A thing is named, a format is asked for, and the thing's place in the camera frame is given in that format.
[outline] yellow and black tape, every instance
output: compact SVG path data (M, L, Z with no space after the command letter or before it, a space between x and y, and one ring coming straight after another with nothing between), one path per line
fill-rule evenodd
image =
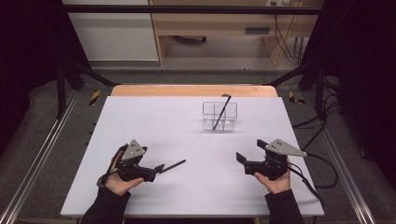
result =
M98 97L99 97L100 91L95 91L92 95L91 101L90 101L90 105L95 105Z
M300 105L305 105L305 100L297 100L292 91L289 91L289 101Z

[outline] white tabletop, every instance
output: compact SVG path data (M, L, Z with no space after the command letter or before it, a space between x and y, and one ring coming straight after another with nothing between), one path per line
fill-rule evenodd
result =
M263 161L257 139L280 138L298 147L282 99L233 97L238 118L232 133L202 130L202 103L224 97L110 96L93 132L61 215L82 217L95 200L99 176L106 172L117 149L135 139L148 152L139 163L178 167L131 189L127 217L258 217L269 214L265 186L236 161L239 152L249 161ZM290 157L304 176L304 160ZM323 209L297 175L291 187L304 216L321 216Z

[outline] black curtain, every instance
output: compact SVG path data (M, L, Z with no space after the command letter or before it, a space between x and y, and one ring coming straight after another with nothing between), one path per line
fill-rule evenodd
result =
M54 80L61 61L91 68L67 13L46 4L62 0L0 0L0 153L29 108L29 91Z
M327 0L327 7L347 9L352 1ZM340 16L320 16L304 62L320 57L326 76L339 77L341 103L361 147L375 159L396 189L396 2L354 1L346 16L316 52ZM315 81L315 71L302 81Z

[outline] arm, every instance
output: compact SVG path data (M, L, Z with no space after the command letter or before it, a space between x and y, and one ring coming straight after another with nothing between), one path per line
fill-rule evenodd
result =
M290 170L280 178L271 181L264 175L255 173L254 176L267 187L269 194L265 195L270 210L270 224L303 224L300 209L290 187Z
M82 217L81 224L121 224L126 204L131 197L128 190L138 186L143 181L143 178L123 181L117 173L108 176L106 185L99 188L96 200Z

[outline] horizontal black bar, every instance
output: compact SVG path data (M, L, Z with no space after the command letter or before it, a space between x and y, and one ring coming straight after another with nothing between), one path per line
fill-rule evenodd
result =
M178 14L270 14L270 15L320 15L341 12L320 7L209 7L209 6L113 6L64 5L44 8L71 13L178 13Z

